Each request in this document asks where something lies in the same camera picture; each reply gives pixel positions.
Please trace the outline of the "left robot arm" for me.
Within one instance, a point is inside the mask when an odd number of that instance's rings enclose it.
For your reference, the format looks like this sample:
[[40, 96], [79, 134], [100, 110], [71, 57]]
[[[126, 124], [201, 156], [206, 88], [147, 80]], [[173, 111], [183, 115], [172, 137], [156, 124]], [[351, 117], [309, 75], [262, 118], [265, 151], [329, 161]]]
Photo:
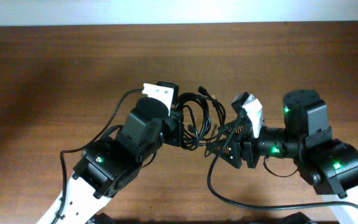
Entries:
[[86, 223], [141, 170], [172, 136], [170, 100], [143, 97], [122, 126], [109, 128], [86, 146], [66, 189], [40, 218], [39, 223]]

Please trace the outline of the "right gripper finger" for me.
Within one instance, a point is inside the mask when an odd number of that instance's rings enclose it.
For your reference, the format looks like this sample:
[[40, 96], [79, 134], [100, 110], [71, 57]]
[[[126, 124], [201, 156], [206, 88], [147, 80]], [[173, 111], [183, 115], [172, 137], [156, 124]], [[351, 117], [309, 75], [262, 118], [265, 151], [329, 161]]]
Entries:
[[232, 132], [235, 136], [242, 136], [244, 134], [244, 122], [234, 120], [218, 128], [218, 136], [228, 137]]
[[219, 154], [220, 158], [225, 160], [228, 164], [236, 169], [241, 168], [241, 147], [240, 143], [235, 140], [230, 140], [225, 146], [227, 139], [220, 139], [206, 144], [204, 156], [208, 157], [211, 154]]

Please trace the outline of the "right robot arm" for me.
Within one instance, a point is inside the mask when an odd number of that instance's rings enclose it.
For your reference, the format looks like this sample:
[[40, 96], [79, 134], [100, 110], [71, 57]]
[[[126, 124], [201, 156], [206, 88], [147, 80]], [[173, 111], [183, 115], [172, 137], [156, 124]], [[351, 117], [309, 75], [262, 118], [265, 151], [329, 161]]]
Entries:
[[[207, 174], [209, 191], [221, 201], [248, 210], [279, 211], [328, 207], [339, 223], [358, 223], [358, 150], [333, 138], [326, 102], [314, 90], [293, 90], [283, 96], [283, 128], [265, 125], [260, 101], [248, 92], [232, 103], [237, 118], [219, 128], [222, 139], [209, 143], [215, 155]], [[293, 159], [296, 172], [323, 199], [293, 205], [251, 205], [219, 194], [212, 185], [218, 159], [236, 169], [246, 162], [255, 168], [259, 158]]]

